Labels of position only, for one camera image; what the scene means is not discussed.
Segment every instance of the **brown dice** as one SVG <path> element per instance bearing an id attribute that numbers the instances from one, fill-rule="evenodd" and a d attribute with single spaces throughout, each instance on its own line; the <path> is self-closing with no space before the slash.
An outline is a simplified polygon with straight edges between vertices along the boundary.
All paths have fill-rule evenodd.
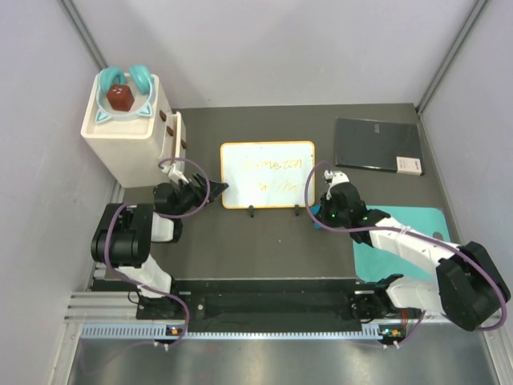
<path id="1" fill-rule="evenodd" d="M 112 84 L 107 93 L 107 100 L 116 111 L 130 111 L 134 103 L 134 95 L 129 86 L 123 84 Z"/>

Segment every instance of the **white sticker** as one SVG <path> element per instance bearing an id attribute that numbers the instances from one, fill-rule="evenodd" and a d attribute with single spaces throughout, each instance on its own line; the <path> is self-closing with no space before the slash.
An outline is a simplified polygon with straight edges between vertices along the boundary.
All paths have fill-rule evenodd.
<path id="1" fill-rule="evenodd" d="M 404 158 L 396 156 L 398 162 L 398 174 L 421 175 L 422 166 L 419 158 Z"/>

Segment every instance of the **mouse pad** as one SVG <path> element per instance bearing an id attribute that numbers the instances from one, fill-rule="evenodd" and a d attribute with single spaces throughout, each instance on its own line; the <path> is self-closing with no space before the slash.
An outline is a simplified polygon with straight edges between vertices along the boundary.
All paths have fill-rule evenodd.
<path id="1" fill-rule="evenodd" d="M 446 218 L 439 209 L 431 207 L 367 206 L 389 213 L 403 225 L 434 236 L 442 234 L 444 241 L 450 241 Z M 377 282 L 391 274 L 404 274 L 405 277 L 432 279 L 433 277 L 417 267 L 387 251 L 377 250 L 365 244 L 353 242 L 354 267 L 356 275 L 363 281 Z"/>

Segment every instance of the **yellow whiteboard frame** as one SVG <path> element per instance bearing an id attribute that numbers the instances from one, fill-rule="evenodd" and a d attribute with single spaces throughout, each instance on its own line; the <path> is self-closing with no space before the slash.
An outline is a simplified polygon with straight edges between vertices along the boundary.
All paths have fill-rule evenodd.
<path id="1" fill-rule="evenodd" d="M 312 144 L 312 149 L 313 149 L 313 158 L 312 158 L 312 163 L 313 163 L 313 166 L 315 166 L 315 144 L 313 143 L 313 141 L 311 140 L 286 140 L 286 141 L 274 141 L 274 142 L 228 142 L 228 143 L 223 143 L 220 147 L 220 158 L 221 158 L 221 181 L 224 182 L 224 162 L 223 162 L 223 148 L 224 146 L 229 146 L 229 145 L 237 145 L 237 144 L 241 144 L 241 145 L 244 145 L 244 144 L 299 144 L 299 143 L 310 143 Z M 313 186 L 313 201 L 312 202 L 308 202 L 308 206 L 309 207 L 312 207 L 313 204 L 315 203 L 315 173 L 312 175 L 312 180 L 310 181 L 310 185 Z M 222 201 L 222 204 L 223 204 L 223 207 L 225 209 L 228 209 L 228 210 L 238 210 L 238 209 L 248 209 L 248 207 L 243 207 L 243 206 L 227 206 L 225 203 L 224 203 L 224 193 L 221 195 L 221 201 Z M 294 208 L 295 205 L 283 205 L 283 206 L 253 206 L 253 208 L 255 209 L 292 209 Z"/>

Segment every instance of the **headphones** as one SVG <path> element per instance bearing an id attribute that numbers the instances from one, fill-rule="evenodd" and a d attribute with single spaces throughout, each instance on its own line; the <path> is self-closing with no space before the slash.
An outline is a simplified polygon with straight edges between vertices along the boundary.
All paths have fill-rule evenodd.
<path id="1" fill-rule="evenodd" d="M 134 79 L 134 83 L 141 94 L 146 95 L 150 92 L 153 78 L 146 66 L 142 64 L 132 66 L 128 73 Z M 99 87 L 104 95 L 108 93 L 112 84 L 127 84 L 127 77 L 121 68 L 109 67 L 99 73 Z"/>

